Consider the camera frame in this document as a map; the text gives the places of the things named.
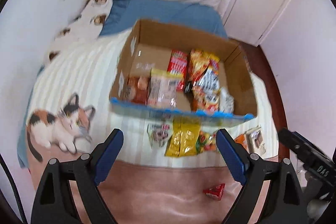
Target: metal screw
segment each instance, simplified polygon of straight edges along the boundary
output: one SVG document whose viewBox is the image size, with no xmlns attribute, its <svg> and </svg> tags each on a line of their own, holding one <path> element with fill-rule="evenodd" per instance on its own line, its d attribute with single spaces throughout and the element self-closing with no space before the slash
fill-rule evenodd
<svg viewBox="0 0 336 224">
<path fill-rule="evenodd" d="M 49 160 L 49 164 L 53 165 L 57 162 L 57 160 L 55 158 L 52 158 Z"/>
<path fill-rule="evenodd" d="M 291 160 L 288 159 L 288 158 L 284 158 L 284 159 L 283 159 L 283 162 L 284 162 L 285 164 L 287 164 L 287 165 L 290 165 L 290 164 L 291 164 Z"/>
<path fill-rule="evenodd" d="M 259 159 L 259 156 L 258 156 L 258 154 L 256 154 L 256 153 L 252 153 L 252 154 L 250 155 L 250 158 L 251 158 L 252 160 L 257 160 L 257 159 Z"/>
<path fill-rule="evenodd" d="M 88 154 L 88 153 L 85 153 L 85 154 L 81 155 L 82 160 L 87 160 L 89 157 L 90 157 L 90 154 Z"/>
</svg>

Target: pink fabric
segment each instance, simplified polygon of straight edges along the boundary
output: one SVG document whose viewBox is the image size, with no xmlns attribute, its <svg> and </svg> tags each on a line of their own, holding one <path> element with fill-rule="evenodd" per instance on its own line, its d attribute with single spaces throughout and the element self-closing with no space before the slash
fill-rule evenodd
<svg viewBox="0 0 336 224">
<path fill-rule="evenodd" d="M 74 160 L 80 155 L 63 153 L 57 146 L 38 147 L 44 161 L 39 163 L 28 150 L 31 178 L 35 189 L 49 159 Z M 225 183 L 221 201 L 202 193 L 203 189 Z M 83 223 L 90 223 L 76 182 L 70 182 L 77 210 Z M 235 182 L 227 167 L 170 169 L 153 168 L 116 161 L 99 191 L 119 224 L 213 224 L 221 223 L 235 201 L 241 185 Z M 255 223 L 268 190 L 264 183 L 249 223 Z"/>
</svg>

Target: wooden floor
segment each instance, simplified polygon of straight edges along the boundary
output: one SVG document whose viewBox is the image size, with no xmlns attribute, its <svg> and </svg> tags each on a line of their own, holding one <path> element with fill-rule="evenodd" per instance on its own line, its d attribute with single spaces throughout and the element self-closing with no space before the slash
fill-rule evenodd
<svg viewBox="0 0 336 224">
<path fill-rule="evenodd" d="M 282 104 L 278 85 L 263 50 L 260 46 L 254 47 L 243 42 L 240 43 L 246 52 L 252 71 L 265 83 L 268 99 L 272 106 L 273 120 L 276 129 L 279 131 L 281 128 L 287 128 L 285 110 Z M 285 157 L 289 158 L 289 149 L 280 143 L 279 160 Z"/>
</svg>

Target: blue sheet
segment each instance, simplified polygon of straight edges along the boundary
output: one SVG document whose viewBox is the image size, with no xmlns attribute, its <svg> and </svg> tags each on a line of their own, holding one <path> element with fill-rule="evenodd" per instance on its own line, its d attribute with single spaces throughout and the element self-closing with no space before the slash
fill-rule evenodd
<svg viewBox="0 0 336 224">
<path fill-rule="evenodd" d="M 227 38 L 221 17 L 212 7 L 168 0 L 113 0 L 110 15 L 100 35 L 121 32 L 132 27 L 140 18 L 180 24 Z M 25 142 L 27 112 L 28 107 L 17 142 L 17 157 L 21 168 L 28 167 Z"/>
</svg>

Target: cardboard box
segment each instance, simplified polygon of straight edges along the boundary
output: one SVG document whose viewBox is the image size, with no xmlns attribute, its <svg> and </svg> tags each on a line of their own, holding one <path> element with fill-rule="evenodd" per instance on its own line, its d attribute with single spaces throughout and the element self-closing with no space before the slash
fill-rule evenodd
<svg viewBox="0 0 336 224">
<path fill-rule="evenodd" d="M 191 112 L 192 97 L 177 92 L 175 109 L 158 109 L 123 101 L 129 76 L 150 76 L 152 68 L 167 70 L 171 51 L 192 49 L 212 52 L 220 58 L 219 81 L 235 99 L 233 114 Z M 117 76 L 110 91 L 113 111 L 141 118 L 197 118 L 203 124 L 234 126 L 257 116 L 257 103 L 246 56 L 238 42 L 184 26 L 139 20 L 120 54 Z"/>
</svg>

